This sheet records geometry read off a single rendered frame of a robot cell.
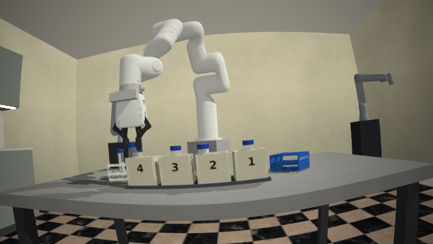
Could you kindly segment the blue tube rack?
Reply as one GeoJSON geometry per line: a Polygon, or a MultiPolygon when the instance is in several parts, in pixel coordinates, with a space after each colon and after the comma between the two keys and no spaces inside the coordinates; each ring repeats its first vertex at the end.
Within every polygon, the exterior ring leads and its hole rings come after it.
{"type": "Polygon", "coordinates": [[[270,155],[271,172],[299,172],[300,170],[304,170],[308,167],[310,167],[309,151],[282,152],[279,153],[278,155],[275,154],[270,155]],[[298,159],[283,160],[283,156],[295,156],[295,155],[298,155],[298,159]],[[297,165],[297,166],[283,166],[283,165],[297,165]]]}

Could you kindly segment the cream bucket adapter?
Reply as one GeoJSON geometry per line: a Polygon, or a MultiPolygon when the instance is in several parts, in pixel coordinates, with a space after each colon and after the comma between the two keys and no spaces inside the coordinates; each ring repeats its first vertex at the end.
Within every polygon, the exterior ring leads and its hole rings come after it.
{"type": "Polygon", "coordinates": [[[194,155],[164,155],[158,157],[162,186],[190,185],[196,180],[194,155]]]}
{"type": "Polygon", "coordinates": [[[125,158],[129,186],[157,186],[161,183],[159,156],[125,158]]]}
{"type": "Polygon", "coordinates": [[[230,157],[227,152],[196,155],[198,184],[231,182],[230,157]]]}
{"type": "Polygon", "coordinates": [[[235,159],[234,178],[236,181],[262,179],[269,177],[266,148],[232,151],[235,159]]]}

